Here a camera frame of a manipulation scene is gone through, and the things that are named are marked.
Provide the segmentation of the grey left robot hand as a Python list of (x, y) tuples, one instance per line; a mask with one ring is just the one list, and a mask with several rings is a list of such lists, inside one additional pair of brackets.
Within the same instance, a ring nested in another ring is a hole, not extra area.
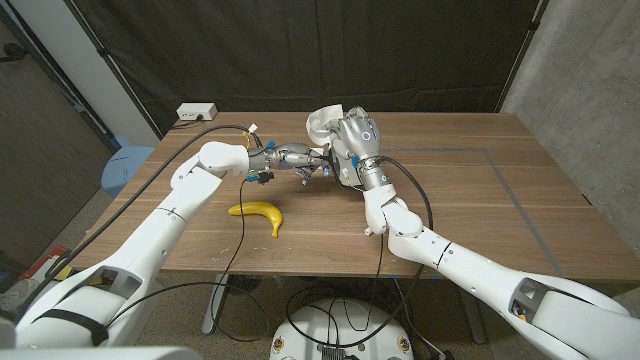
[(306, 185), (312, 174), (320, 170), (329, 175), (329, 161), (323, 149), (311, 148), (303, 143), (276, 145), (271, 141), (264, 148), (248, 150), (249, 174), (246, 180), (265, 184), (274, 178), (273, 170), (290, 170), (302, 178)]

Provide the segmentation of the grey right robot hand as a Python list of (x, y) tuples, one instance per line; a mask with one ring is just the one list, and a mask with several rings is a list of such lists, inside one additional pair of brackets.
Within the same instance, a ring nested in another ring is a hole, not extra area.
[(379, 128), (363, 108), (349, 110), (343, 118), (330, 120), (330, 157), (338, 181), (344, 187), (368, 191), (390, 183), (380, 164)]

